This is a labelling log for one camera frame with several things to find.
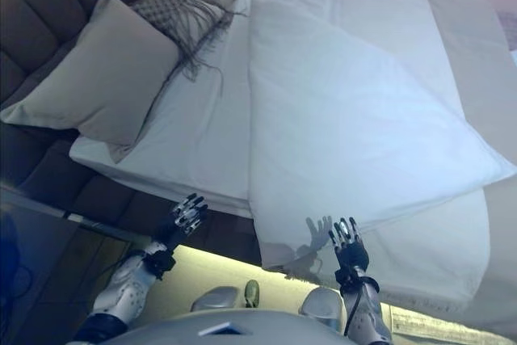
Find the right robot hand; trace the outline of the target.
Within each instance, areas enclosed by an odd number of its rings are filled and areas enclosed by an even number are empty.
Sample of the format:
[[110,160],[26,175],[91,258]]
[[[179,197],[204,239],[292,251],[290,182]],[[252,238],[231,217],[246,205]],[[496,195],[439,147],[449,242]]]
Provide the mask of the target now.
[[328,232],[332,241],[334,253],[342,269],[366,271],[369,256],[353,217],[348,220],[341,218],[335,222]]

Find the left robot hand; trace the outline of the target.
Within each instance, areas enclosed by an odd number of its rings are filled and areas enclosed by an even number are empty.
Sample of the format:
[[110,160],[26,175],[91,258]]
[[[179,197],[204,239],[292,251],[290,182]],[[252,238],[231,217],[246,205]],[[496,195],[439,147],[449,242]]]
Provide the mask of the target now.
[[203,196],[190,194],[176,204],[153,234],[153,240],[168,250],[182,244],[206,219],[208,205]]

